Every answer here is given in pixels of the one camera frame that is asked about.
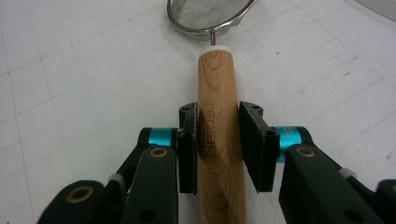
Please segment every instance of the wood grain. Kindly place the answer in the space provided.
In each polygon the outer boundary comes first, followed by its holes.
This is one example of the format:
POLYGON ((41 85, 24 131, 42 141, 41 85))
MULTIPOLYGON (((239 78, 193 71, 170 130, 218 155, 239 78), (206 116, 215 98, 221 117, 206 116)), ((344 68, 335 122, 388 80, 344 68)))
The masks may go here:
POLYGON ((233 56, 226 50, 198 62, 199 181, 202 223, 247 223, 244 165, 233 56))

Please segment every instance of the wooden dowel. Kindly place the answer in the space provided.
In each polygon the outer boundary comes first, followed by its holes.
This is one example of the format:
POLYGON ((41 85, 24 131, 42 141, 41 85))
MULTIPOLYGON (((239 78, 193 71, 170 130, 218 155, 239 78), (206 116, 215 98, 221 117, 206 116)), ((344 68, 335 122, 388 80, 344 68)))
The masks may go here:
POLYGON ((245 178, 233 56, 227 50, 211 48, 198 62, 202 223, 245 224, 245 178))

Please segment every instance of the wooden handle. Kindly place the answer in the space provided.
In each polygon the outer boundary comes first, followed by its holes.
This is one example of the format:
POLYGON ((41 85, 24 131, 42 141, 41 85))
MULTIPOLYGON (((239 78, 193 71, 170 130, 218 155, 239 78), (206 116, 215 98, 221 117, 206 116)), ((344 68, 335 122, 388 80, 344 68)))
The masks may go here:
POLYGON ((246 193, 233 56, 212 50, 198 62, 202 223, 245 224, 246 193))

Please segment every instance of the metal strainer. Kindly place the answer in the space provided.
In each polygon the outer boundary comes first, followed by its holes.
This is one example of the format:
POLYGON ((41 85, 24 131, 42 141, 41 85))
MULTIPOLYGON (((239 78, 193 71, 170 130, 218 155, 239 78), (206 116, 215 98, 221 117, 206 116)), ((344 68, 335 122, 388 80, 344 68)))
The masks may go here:
POLYGON ((196 40, 211 40, 237 25, 256 0, 168 0, 172 25, 183 35, 196 40))

